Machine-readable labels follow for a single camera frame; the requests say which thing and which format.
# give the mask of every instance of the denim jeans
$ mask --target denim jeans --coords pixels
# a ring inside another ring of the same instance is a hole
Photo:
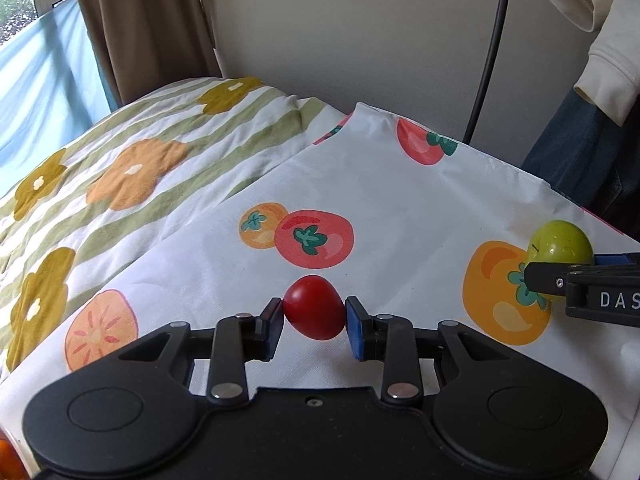
[[[620,127],[572,89],[522,169],[640,240],[640,99]]]

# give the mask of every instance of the green tomato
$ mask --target green tomato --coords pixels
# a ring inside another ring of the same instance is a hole
[[[593,265],[593,248],[578,226],[552,220],[531,237],[526,263],[530,262]]]

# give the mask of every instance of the metal screw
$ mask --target metal screw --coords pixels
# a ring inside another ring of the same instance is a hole
[[[312,408],[319,408],[323,404],[324,402],[322,402],[322,399],[318,399],[317,397],[311,397],[306,400],[306,405],[311,406]]]
[[[236,383],[220,383],[211,389],[211,395],[216,399],[235,399],[242,392],[242,386]]]
[[[386,389],[386,392],[394,399],[411,399],[419,391],[418,387],[411,383],[394,383]]]

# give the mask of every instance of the curtain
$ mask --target curtain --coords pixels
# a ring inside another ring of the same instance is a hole
[[[222,76],[200,0],[78,0],[116,101],[165,84]]]
[[[110,113],[76,0],[0,47],[0,196]]]

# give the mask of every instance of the orange flower print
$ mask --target orange flower print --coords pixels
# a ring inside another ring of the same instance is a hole
[[[66,332],[66,364],[73,372],[138,338],[138,322],[118,290],[105,290],[86,304]]]
[[[527,253],[499,240],[480,245],[466,268],[462,301],[469,317],[507,345],[533,343],[545,331],[551,304],[524,283]]]
[[[14,218],[22,220],[36,202],[51,193],[65,173],[66,166],[60,164],[65,149],[59,150],[40,164],[18,185],[15,190]]]
[[[110,200],[109,209],[121,211],[143,203],[165,174],[187,156],[187,145],[177,140],[140,140],[122,150],[86,195],[87,203]]]

